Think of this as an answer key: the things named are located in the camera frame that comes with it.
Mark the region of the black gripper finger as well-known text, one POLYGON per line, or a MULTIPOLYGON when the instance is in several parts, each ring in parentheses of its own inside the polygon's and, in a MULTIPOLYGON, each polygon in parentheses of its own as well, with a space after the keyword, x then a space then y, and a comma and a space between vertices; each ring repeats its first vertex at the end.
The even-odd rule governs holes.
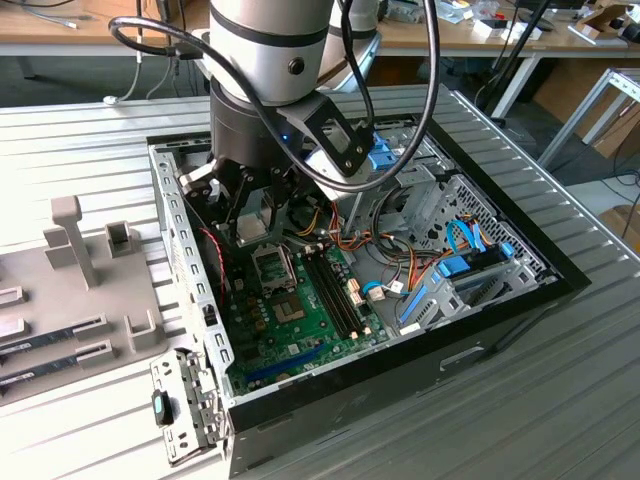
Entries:
POLYGON ((215 167, 214 179, 220 193, 212 206, 212 223, 222 233, 225 242, 237 242, 237 220, 249 196, 249 170, 244 167, 215 167))
POLYGON ((294 187, 292 176, 287 170, 270 170, 269 185, 264 192, 264 221, 269 243, 278 243, 282 239, 286 211, 294 187))

